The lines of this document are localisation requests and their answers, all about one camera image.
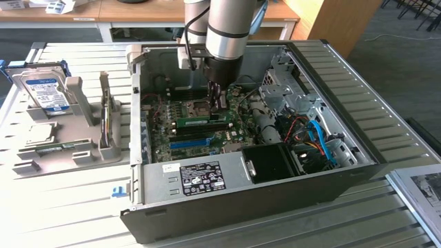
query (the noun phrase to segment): motherboard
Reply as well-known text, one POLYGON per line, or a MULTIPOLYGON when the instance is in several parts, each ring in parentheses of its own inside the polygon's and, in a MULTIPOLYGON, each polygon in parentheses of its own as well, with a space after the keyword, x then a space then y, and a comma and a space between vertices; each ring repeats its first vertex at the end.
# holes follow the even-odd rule
POLYGON ((228 153, 256 144, 247 91, 231 85, 228 109, 216 113, 210 111, 206 96, 206 91, 144 95, 142 110, 151 127, 154 163, 228 153))

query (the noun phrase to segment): metal table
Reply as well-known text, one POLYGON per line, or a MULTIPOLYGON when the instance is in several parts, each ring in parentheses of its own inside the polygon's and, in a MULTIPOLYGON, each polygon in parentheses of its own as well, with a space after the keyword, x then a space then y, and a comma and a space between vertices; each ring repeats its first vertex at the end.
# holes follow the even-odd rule
MULTIPOLYGON (((390 166, 332 203, 146 247, 402 248, 434 245, 384 175, 395 168, 440 163, 440 157, 334 48, 320 41, 295 43, 391 162, 390 166)), ((122 133, 128 152, 131 75, 126 70, 126 45, 51 43, 45 50, 31 50, 27 60, 66 59, 74 76, 85 79, 90 102, 100 98, 98 72, 110 71, 112 94, 124 107, 122 133)), ((7 137, 0 143, 0 160, 7 159, 9 142, 14 142, 29 120, 22 113, 26 108, 22 99, 23 94, 13 87, 0 112, 2 137, 7 137)), ((7 233, 0 239, 2 247, 142 247, 119 219, 122 199, 110 198, 112 187, 130 179, 128 165, 19 180, 11 180, 13 173, 9 166, 0 166, 0 215, 2 223, 9 223, 3 228, 7 233)))

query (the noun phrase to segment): wooden desk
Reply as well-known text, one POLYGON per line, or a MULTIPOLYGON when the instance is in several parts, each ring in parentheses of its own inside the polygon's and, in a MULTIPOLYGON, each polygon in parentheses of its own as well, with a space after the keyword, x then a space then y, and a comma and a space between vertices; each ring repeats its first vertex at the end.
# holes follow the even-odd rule
POLYGON ((96 0, 67 14, 47 14, 46 8, 0 11, 0 28, 98 28, 100 7, 96 0))
MULTIPOLYGON (((184 16, 183 0, 148 0, 142 4, 96 0, 69 14, 46 14, 45 8, 0 11, 0 28, 98 28, 103 42, 112 43, 112 28, 184 27, 184 16)), ((298 21, 287 4, 270 0, 264 28, 255 38, 290 40, 298 21)))
MULTIPOLYGON (((184 27, 184 8, 183 0, 148 0, 142 4, 103 0, 99 28, 104 42, 112 42, 112 35, 107 29, 115 27, 184 27)), ((290 40, 298 21, 299 16, 287 4, 270 0, 263 27, 282 28, 279 38, 290 40)))
POLYGON ((67 14, 47 14, 46 8, 26 8, 0 11, 0 27, 5 22, 96 22, 99 18, 99 10, 102 7, 102 0, 78 6, 73 12, 67 14))

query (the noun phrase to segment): red cable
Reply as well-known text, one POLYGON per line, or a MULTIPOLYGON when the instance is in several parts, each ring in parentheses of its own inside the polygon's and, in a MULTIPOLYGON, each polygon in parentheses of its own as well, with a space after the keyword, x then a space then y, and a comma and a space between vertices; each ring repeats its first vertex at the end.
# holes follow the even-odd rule
POLYGON ((159 107, 158 107, 158 110, 156 110, 156 112, 155 112, 155 114, 154 114, 154 118, 155 118, 156 115, 159 114, 159 110, 162 109, 163 100, 162 100, 160 95, 154 94, 154 93, 147 93, 147 94, 143 96, 142 101, 143 101, 147 97, 158 97, 158 100, 159 100, 159 107))
POLYGON ((318 142, 315 142, 315 144, 316 144, 316 146, 319 148, 319 151, 320 151, 322 155, 326 155, 326 152, 324 152, 323 148, 320 147, 320 145, 318 144, 318 142))
POLYGON ((291 128, 290 128, 290 131, 288 131, 288 134, 287 134, 287 137, 286 137, 284 142, 287 142, 287 140, 288 140, 288 138, 290 138, 290 134, 291 134, 292 128, 295 127, 296 121, 298 121, 299 119, 300 119, 300 117, 298 117, 298 118, 294 120, 292 124, 291 124, 291 128))

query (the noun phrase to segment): white label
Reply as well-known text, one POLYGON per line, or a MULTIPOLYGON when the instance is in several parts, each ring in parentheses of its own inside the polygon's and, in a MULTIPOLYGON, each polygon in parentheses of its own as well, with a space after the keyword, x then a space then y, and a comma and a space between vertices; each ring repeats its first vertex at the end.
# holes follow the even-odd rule
POLYGON ((23 1, 2 1, 0 2, 0 10, 10 10, 10 9, 25 9, 23 1))
POLYGON ((49 111, 63 111, 70 108, 67 97, 57 90, 59 86, 57 79, 29 80, 27 84, 42 108, 49 111))
POLYGON ((207 120, 186 121, 186 125, 207 124, 207 120))
POLYGON ((95 21, 95 18, 74 18, 75 21, 95 21))
POLYGON ((42 149, 38 152, 53 152, 53 151, 61 151, 61 150, 63 150, 62 147, 54 147, 54 148, 42 149))
POLYGON ((163 172, 179 172, 179 168, 180 168, 182 164, 164 164, 163 165, 163 172))

